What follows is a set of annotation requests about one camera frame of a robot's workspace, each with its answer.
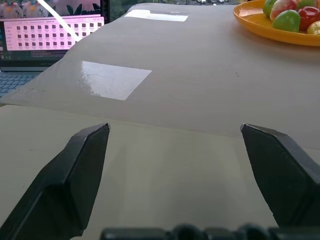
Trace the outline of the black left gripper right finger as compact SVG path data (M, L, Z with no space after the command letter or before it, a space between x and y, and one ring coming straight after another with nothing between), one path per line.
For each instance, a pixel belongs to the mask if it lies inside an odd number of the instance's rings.
M257 186L279 227L319 227L320 166L289 135L244 123Z

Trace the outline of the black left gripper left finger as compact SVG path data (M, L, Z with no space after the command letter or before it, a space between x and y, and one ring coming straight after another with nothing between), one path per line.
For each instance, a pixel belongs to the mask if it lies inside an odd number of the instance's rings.
M2 240L70 240L87 228L102 179L110 125L74 134L0 227Z

